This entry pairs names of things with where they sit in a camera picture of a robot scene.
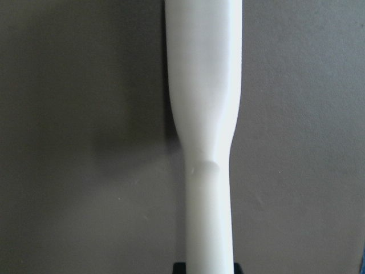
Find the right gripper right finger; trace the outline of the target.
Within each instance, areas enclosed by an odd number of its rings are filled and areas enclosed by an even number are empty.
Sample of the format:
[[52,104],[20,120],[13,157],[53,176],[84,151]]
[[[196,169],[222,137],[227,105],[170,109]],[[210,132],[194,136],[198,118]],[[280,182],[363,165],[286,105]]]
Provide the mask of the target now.
[[239,263],[234,263],[234,274],[244,274]]

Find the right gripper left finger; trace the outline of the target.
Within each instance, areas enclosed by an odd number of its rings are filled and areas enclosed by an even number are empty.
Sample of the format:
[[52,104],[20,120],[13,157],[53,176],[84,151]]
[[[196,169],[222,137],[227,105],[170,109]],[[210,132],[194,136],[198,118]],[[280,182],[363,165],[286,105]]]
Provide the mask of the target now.
[[173,264],[172,274],[186,274],[186,263],[175,262]]

